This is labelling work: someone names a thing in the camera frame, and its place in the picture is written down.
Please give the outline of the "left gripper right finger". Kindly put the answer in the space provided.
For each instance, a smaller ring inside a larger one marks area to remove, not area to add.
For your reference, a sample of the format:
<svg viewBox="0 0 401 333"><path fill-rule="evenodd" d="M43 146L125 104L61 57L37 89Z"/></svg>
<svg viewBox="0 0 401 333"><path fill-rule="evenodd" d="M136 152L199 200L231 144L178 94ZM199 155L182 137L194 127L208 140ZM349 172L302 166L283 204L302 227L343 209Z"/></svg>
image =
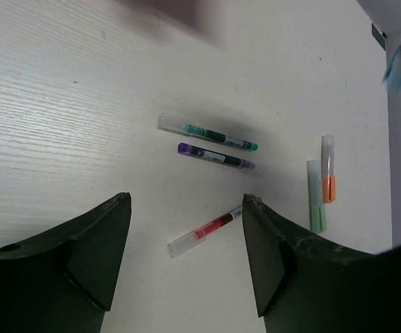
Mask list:
<svg viewBox="0 0 401 333"><path fill-rule="evenodd" d="M401 332L401 246L354 250L243 198L258 316L267 332Z"/></svg>

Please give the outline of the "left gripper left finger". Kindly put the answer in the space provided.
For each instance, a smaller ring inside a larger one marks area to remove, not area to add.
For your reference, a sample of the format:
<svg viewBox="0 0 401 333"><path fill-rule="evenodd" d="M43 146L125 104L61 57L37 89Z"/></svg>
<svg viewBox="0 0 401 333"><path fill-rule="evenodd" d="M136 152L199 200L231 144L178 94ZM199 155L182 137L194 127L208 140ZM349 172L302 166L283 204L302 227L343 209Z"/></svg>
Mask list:
<svg viewBox="0 0 401 333"><path fill-rule="evenodd" d="M99 332L131 219L122 192L87 213L0 248L0 332Z"/></svg>

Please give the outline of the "blue highlighter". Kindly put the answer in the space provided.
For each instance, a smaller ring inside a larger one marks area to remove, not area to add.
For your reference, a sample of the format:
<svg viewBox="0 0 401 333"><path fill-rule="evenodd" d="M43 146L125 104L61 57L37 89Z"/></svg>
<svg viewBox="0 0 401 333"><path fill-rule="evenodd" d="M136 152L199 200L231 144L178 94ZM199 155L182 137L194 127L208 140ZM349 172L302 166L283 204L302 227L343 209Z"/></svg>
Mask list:
<svg viewBox="0 0 401 333"><path fill-rule="evenodd" d="M383 77L388 91L401 89L401 47L394 53Z"/></svg>

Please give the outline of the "green highlighter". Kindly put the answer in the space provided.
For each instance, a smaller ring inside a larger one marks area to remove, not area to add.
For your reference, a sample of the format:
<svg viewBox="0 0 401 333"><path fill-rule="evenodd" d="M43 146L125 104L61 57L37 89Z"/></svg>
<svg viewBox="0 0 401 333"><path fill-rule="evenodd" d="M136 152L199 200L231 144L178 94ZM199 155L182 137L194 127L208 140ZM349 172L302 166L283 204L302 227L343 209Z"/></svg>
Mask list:
<svg viewBox="0 0 401 333"><path fill-rule="evenodd" d="M307 161L307 187L310 230L320 234L327 230L327 220L323 202L321 162L319 160Z"/></svg>

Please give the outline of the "orange highlighter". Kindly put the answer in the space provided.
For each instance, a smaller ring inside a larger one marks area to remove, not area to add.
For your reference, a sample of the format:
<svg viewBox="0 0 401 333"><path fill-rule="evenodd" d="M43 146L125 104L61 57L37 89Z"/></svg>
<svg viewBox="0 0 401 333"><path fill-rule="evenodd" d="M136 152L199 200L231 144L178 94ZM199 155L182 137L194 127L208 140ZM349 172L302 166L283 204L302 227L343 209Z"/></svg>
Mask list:
<svg viewBox="0 0 401 333"><path fill-rule="evenodd" d="M336 199L336 178L334 177L334 137L323 135L321 139L321 175L323 201L332 203Z"/></svg>

